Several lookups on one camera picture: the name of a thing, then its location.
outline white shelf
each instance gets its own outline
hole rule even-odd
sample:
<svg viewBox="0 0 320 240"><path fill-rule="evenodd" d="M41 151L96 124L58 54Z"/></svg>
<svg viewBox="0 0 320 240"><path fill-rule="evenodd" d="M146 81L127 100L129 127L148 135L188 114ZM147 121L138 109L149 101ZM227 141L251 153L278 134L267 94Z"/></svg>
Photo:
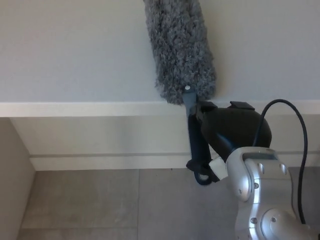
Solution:
<svg viewBox="0 0 320 240"><path fill-rule="evenodd" d="M213 102L227 107L228 102ZM249 101L257 112L262 112L267 101ZM292 101L303 115L320 115L320 100ZM268 115L294 115L284 104L270 108ZM103 116L181 116L183 106L166 102L33 102L0 103L0 117L103 117Z"/></svg>

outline tile grout line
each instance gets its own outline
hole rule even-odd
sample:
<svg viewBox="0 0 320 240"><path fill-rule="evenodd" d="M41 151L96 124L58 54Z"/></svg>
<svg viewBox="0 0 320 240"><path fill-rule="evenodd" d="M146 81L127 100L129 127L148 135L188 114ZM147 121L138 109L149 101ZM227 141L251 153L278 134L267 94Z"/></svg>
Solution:
<svg viewBox="0 0 320 240"><path fill-rule="evenodd" d="M136 215L136 240L139 240L140 171L141 169L138 169L138 206Z"/></svg>
<svg viewBox="0 0 320 240"><path fill-rule="evenodd" d="M98 227L44 227L44 228L20 228L20 230L23 231L56 231L56 230L87 230L87 229L92 229L92 230L121 230L121 229L136 229L134 226L98 226Z"/></svg>

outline white baseboard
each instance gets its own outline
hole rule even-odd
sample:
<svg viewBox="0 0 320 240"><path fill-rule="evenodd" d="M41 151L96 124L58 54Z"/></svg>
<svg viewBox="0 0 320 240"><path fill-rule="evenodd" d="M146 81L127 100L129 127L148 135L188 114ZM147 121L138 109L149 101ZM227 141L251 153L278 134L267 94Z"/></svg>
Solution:
<svg viewBox="0 0 320 240"><path fill-rule="evenodd" d="M301 165L301 153L280 153L279 159L288 167ZM48 156L31 157L37 171L107 170L107 169L181 169L190 160L188 154L142 156ZM320 167L320 153L310 153L307 167Z"/></svg>

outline screw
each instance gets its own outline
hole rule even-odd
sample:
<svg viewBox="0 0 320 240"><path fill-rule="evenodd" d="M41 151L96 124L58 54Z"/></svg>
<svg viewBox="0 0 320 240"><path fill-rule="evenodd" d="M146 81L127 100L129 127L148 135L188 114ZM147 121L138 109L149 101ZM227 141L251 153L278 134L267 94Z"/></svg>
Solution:
<svg viewBox="0 0 320 240"><path fill-rule="evenodd" d="M257 220L255 217L253 217L253 218L251 218L250 222L251 222L252 224L257 224L257 223L258 223L258 220Z"/></svg>

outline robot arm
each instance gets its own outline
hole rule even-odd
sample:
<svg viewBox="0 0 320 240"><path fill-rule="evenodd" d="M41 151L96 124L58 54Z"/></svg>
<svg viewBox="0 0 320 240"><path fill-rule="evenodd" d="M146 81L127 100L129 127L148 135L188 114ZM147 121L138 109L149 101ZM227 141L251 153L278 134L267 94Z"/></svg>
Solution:
<svg viewBox="0 0 320 240"><path fill-rule="evenodd" d="M318 239L316 232L296 218L291 175L274 150L238 148L228 157L226 170L239 200L236 239Z"/></svg>
<svg viewBox="0 0 320 240"><path fill-rule="evenodd" d="M291 175L269 148L272 135L267 121L257 147L252 147L260 119L252 106L231 102L228 108L218 108L211 102L197 103L192 89L183 100L192 156L187 168L202 185L217 182L209 145L221 156L239 200L236 239L317 240L318 235L301 224L293 211ZM199 175L208 179L202 181Z"/></svg>

